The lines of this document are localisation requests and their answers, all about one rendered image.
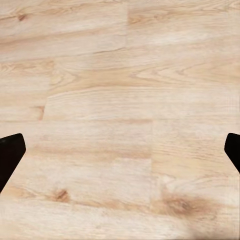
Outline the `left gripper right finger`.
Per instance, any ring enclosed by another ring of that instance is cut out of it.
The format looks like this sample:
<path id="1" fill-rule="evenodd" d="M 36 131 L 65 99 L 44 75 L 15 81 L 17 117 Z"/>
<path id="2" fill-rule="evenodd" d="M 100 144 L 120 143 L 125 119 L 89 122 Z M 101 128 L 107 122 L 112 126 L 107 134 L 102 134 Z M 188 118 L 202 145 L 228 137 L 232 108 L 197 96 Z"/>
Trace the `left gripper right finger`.
<path id="1" fill-rule="evenodd" d="M 229 133 L 227 135 L 224 151 L 233 162 L 234 166 L 240 173 L 240 135 Z"/>

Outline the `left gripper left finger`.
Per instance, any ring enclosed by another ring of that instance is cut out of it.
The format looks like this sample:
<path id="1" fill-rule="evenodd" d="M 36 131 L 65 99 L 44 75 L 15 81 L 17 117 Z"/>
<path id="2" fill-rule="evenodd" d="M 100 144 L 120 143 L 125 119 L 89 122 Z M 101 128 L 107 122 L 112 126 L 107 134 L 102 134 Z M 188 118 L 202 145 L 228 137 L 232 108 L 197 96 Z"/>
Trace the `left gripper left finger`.
<path id="1" fill-rule="evenodd" d="M 21 133 L 0 138 L 0 193 L 26 152 Z"/>

